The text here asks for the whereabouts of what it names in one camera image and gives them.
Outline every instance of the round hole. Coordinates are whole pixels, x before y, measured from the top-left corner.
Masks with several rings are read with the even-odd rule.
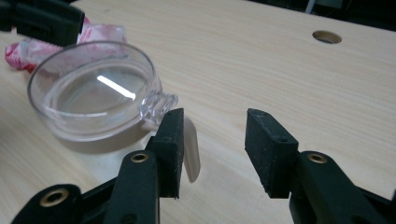
[[[312,36],[316,40],[326,44],[338,44],[343,40],[341,36],[329,31],[315,31]]]
[[[69,191],[67,189],[52,190],[41,198],[40,205],[43,207],[52,207],[63,202],[68,195]]]
[[[149,155],[146,153],[138,153],[132,156],[131,161],[132,162],[143,162],[146,161],[149,158]]]
[[[353,216],[350,218],[355,224],[371,224],[371,221],[361,216]]]
[[[327,162],[327,159],[324,156],[317,154],[317,153],[309,154],[308,159],[313,162],[316,162],[316,163],[326,163]]]

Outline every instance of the black plastic bracket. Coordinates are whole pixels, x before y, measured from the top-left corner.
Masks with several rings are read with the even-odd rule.
[[[396,223],[392,201],[356,187],[335,161],[297,141],[271,115],[247,111],[246,152],[270,198],[289,198],[294,223]]]
[[[183,118],[182,108],[168,112],[146,149],[124,157],[116,178],[84,194],[74,185],[44,189],[12,223],[160,223],[159,198],[179,196]]]
[[[0,31],[27,35],[54,45],[76,44],[84,12],[71,7],[72,1],[0,0]]]

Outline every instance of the wooden table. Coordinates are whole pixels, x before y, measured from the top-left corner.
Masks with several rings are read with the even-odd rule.
[[[271,113],[300,151],[333,157],[362,188],[396,187],[396,33],[247,1],[83,0],[95,23],[123,25],[147,53],[163,88],[195,122],[202,170],[180,199],[161,200],[162,223],[291,223],[288,200],[271,200],[244,150],[246,112]],[[342,37],[325,44],[327,30]],[[0,35],[0,49],[20,40]],[[63,147],[29,105],[28,75],[0,67],[0,223],[40,190],[83,192],[114,177],[131,149]]]

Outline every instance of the light wood tabletop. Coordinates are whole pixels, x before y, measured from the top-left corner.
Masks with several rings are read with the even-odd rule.
[[[248,108],[272,114],[325,153],[355,185],[390,199],[396,188],[396,33],[239,0],[82,0],[93,23],[124,26],[198,132],[202,169],[162,223],[292,223],[289,200],[265,193],[244,150]],[[315,31],[341,36],[317,41]],[[23,39],[0,34],[0,49]],[[0,62],[0,223],[40,190],[85,192],[117,175],[130,148],[61,145],[30,106],[29,75]]]

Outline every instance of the pink plastic bag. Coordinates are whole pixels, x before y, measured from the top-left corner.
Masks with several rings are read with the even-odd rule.
[[[82,32],[78,36],[78,44],[94,40],[126,42],[125,31],[118,25],[92,24],[85,20]],[[11,67],[32,73],[38,64],[61,49],[43,41],[27,38],[6,47],[6,61]]]

